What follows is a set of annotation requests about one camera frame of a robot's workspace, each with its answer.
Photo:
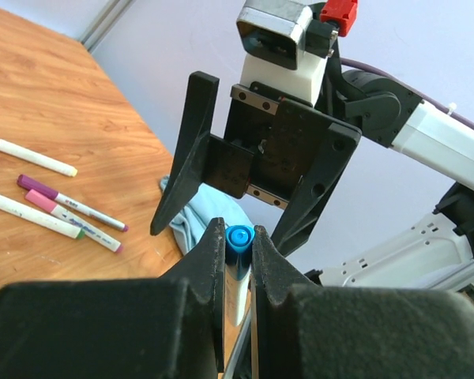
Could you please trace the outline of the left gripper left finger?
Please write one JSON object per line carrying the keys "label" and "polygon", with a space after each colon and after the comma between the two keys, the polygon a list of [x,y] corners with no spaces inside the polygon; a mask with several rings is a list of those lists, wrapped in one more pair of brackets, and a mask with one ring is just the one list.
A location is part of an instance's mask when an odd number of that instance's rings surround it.
{"label": "left gripper left finger", "polygon": [[215,378],[224,370],[225,226],[155,279],[0,290],[0,378]]}

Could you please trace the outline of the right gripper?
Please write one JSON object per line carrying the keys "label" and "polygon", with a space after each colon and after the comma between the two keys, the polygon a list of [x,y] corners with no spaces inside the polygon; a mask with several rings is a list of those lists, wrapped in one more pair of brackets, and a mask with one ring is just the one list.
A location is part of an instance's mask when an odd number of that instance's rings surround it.
{"label": "right gripper", "polygon": [[194,197],[205,170],[205,184],[229,196],[249,194],[287,207],[271,237],[286,257],[308,241],[362,133],[254,82],[232,86],[224,136],[210,138],[219,83],[202,71],[189,76],[171,172],[150,234],[163,231]]}

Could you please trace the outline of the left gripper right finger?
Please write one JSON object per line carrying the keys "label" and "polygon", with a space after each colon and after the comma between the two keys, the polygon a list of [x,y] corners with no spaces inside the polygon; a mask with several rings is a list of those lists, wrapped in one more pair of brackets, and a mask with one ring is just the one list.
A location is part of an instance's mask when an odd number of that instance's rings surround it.
{"label": "left gripper right finger", "polygon": [[255,227],[255,378],[474,378],[474,306],[451,291],[319,286]]}

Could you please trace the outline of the light blue marker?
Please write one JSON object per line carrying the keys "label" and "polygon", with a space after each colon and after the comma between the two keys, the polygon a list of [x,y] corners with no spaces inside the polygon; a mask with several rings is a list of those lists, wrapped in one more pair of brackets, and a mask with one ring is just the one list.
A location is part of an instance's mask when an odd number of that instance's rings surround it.
{"label": "light blue marker", "polygon": [[225,308],[234,326],[242,323],[246,309],[253,240],[254,229],[247,225],[225,231]]}

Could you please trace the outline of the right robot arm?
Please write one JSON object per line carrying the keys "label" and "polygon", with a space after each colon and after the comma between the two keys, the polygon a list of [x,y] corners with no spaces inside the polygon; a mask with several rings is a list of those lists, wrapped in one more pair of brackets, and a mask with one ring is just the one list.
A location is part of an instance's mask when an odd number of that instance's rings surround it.
{"label": "right robot arm", "polygon": [[231,88],[222,136],[211,131],[218,80],[192,73],[164,193],[159,234],[208,185],[281,208],[272,240],[291,259],[316,226],[361,141],[408,157],[452,181],[418,221],[377,246],[314,261],[301,271],[325,285],[459,291],[474,281],[474,130],[407,85],[339,66],[246,67]]}

